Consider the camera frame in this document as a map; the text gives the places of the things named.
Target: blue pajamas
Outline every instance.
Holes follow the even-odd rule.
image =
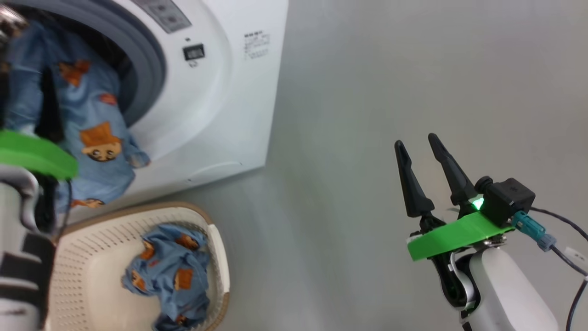
[[[126,268],[122,284],[132,293],[158,296],[161,315],[154,331],[184,331],[206,319],[206,266],[210,256],[201,248],[205,236],[183,227],[162,224],[143,236],[145,251]]]
[[[31,22],[11,41],[7,60],[11,92],[6,127],[32,133],[39,124],[38,82],[49,68],[64,127],[60,146],[79,163],[72,206],[98,207],[120,197],[135,178],[133,168],[148,165],[149,157],[136,145],[118,108],[116,72],[79,36],[54,22]],[[60,185],[57,211],[69,204],[67,187]]]

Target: clothing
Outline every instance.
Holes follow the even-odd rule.
[[[32,134],[39,124],[42,70],[49,68],[65,139],[59,145],[79,164],[72,197],[58,188],[56,209],[98,207],[120,197],[135,179],[133,168],[149,164],[129,133],[117,105],[116,72],[79,36],[55,22],[36,22],[11,40],[6,57],[10,94],[6,128]]]
[[[132,293],[159,297],[161,315],[154,331],[184,331],[204,322],[208,253],[206,237],[194,230],[162,224],[143,236],[145,250],[125,270],[122,283]]]

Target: cable connector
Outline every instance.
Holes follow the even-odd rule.
[[[517,211],[511,221],[513,227],[518,231],[531,237],[543,251],[551,250],[556,239],[545,233],[545,228],[524,211]]]

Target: washing machine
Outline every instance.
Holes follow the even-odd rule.
[[[6,3],[70,20],[123,55],[119,104],[152,163],[113,203],[72,209],[73,221],[264,166],[288,0]]]

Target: white plastic basket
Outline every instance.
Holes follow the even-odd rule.
[[[197,229],[211,255],[206,291],[211,304],[197,331],[211,331],[229,304],[229,267],[216,226],[199,208],[165,203],[124,210],[66,229],[55,254],[49,290],[47,331],[149,331],[159,316],[156,296],[142,297],[121,286],[121,276],[143,251],[141,235],[162,223]]]

